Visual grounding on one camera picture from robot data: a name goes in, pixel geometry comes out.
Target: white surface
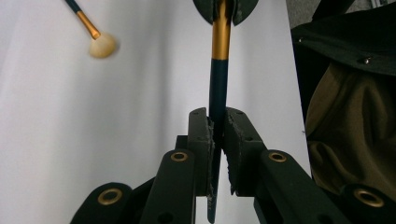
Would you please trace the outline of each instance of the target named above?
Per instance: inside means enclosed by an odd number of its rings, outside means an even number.
[[[0,223],[68,223],[96,187],[136,188],[207,107],[212,28],[192,1],[78,3],[120,41],[115,55],[89,56],[62,0],[1,3]],[[308,171],[284,1],[260,1],[233,27],[229,70],[227,106]],[[217,223],[258,223],[252,199],[229,196],[225,160],[221,174]],[[196,223],[207,223],[205,199]]]

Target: makeup brush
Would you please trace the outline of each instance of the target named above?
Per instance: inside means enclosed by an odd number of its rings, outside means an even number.
[[[81,22],[87,28],[92,37],[90,45],[90,54],[94,58],[105,58],[109,56],[117,47],[116,39],[107,33],[99,32],[96,27],[87,18],[84,12],[79,8],[75,0],[65,0],[72,10],[77,14]]]

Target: brush head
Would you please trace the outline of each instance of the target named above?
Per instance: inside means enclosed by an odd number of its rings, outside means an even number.
[[[116,39],[107,33],[101,33],[97,39],[91,40],[90,54],[93,58],[110,56],[117,48]]]

